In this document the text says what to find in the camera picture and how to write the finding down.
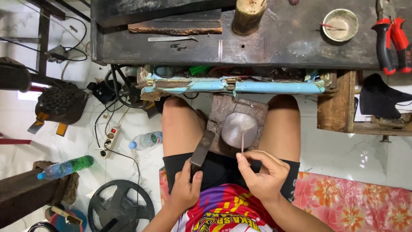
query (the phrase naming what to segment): floral mat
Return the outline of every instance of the floral mat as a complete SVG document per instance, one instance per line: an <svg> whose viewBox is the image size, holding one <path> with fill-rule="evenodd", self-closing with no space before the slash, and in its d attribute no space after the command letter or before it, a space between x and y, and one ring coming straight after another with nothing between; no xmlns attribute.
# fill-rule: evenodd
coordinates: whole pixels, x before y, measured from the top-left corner
<svg viewBox="0 0 412 232"><path fill-rule="evenodd" d="M169 198L164 169L159 170L162 205ZM353 180L299 172L292 204L336 232L412 231L412 192Z"/></svg>

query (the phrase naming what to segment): marble floor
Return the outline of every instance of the marble floor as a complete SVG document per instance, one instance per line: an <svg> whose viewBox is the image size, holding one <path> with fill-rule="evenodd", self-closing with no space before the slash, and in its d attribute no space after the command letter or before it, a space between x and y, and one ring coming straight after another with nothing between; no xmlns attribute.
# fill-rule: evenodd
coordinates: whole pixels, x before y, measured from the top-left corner
<svg viewBox="0 0 412 232"><path fill-rule="evenodd" d="M34 37L37 34L38 14L34 12L12 13L0 20L0 36ZM74 33L78 38L84 33L83 26L77 21L65 21L63 25L73 25L78 29ZM76 44L70 34L57 24L50 28L50 45L73 46ZM89 30L85 43L89 41ZM0 52L29 67L34 68L35 52L16 45L1 44ZM61 77L65 63L48 63L47 75ZM91 81L102 79L108 71L107 66L90 62L72 62L64 74L64 79L84 88ZM267 102L272 95L240 95L239 97ZM83 155L95 158L95 164L80 171L77 200L73 207L87 212L91 195L101 185L111 180L124 179L138 181L137 167L131 159L112 154L102 159L92 126L104 106L94 97L89 98L81 119L68 127L64 137L56 135L57 123L47 122L36 135L27 132L35 121L34 107L36 101L26 99L15 91L0 90L0 132L7 137L31 139L32 145L1 145L0 179L31 170L34 161L66 161ZM355 135L316 129L316 97L296 96L302 115L302 155L301 171L330 175L379 185L388 185L412 189L412 139L410 137L390 137L392 143L379 142L382 137L374 135ZM195 109L208 113L211 106L211 94L200 94L188 102ZM162 130L162 116L148 119L139 109L122 107L113 115L109 125L121 128L121 135L114 150L136 159L140 168L140 185L150 195L155 211L161 208L159 192L159 169L163 167L162 145L145 151L128 148L129 140L134 136ZM104 134L106 119L98 122L98 139ZM44 220L45 207L1 229L6 231L24 231L35 222ZM147 224L141 223L138 231Z"/></svg>

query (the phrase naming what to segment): red pliers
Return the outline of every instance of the red pliers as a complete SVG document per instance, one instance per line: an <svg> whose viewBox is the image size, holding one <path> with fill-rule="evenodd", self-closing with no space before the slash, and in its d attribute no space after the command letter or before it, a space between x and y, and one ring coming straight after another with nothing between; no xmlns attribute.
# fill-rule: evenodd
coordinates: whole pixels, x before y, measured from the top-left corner
<svg viewBox="0 0 412 232"><path fill-rule="evenodd" d="M402 24L406 21L401 17L396 17L395 8L391 4L392 0L377 0L376 10L378 22L372 27L376 31L377 43L376 52L379 65L386 75L392 75L396 69L392 64L391 39L398 54L399 71L410 73L411 51L408 38L402 29Z"/></svg>

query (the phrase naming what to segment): bottle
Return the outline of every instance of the bottle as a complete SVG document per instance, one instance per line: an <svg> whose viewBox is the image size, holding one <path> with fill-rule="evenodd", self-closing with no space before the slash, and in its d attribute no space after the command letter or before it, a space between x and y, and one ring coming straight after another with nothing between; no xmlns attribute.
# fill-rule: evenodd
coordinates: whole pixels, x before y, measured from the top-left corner
<svg viewBox="0 0 412 232"><path fill-rule="evenodd" d="M150 132L134 137L129 143L129 148L143 151L156 144L161 144L162 142L163 134L160 131Z"/></svg>
<svg viewBox="0 0 412 232"><path fill-rule="evenodd" d="M76 159L71 159L66 162L56 163L48 166L43 172L37 175L37 179L55 180L65 175L69 175L88 168L93 164L94 160L91 156L82 156Z"/></svg>

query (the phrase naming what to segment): power plug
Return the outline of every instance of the power plug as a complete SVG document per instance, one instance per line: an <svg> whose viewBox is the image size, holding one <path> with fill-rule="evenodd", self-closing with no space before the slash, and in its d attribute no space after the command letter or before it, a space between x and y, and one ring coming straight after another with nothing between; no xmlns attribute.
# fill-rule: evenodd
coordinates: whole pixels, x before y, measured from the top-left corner
<svg viewBox="0 0 412 232"><path fill-rule="evenodd" d="M113 148L115 147L117 138L119 137L119 134L120 134L120 128L118 127L110 128L109 133L107 133L106 139L104 140L103 147L100 148L101 149L100 156L103 159L107 159L110 157L110 154L112 152L109 151L108 149L113 150Z"/></svg>

